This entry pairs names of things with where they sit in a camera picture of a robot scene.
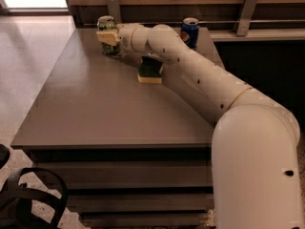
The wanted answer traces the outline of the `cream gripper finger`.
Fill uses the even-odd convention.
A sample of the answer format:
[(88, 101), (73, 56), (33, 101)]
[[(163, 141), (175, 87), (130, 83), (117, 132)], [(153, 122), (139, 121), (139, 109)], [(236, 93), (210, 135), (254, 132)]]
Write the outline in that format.
[(105, 44), (116, 46), (120, 42), (119, 34), (117, 30), (104, 30), (96, 33), (97, 39)]

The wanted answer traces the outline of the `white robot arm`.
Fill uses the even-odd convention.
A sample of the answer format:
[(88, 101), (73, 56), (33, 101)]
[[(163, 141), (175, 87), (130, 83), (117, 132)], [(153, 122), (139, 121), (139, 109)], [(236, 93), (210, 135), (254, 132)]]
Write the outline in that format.
[(216, 229), (304, 229), (294, 115), (190, 49), (167, 25), (124, 24), (99, 41), (179, 67), (212, 103)]

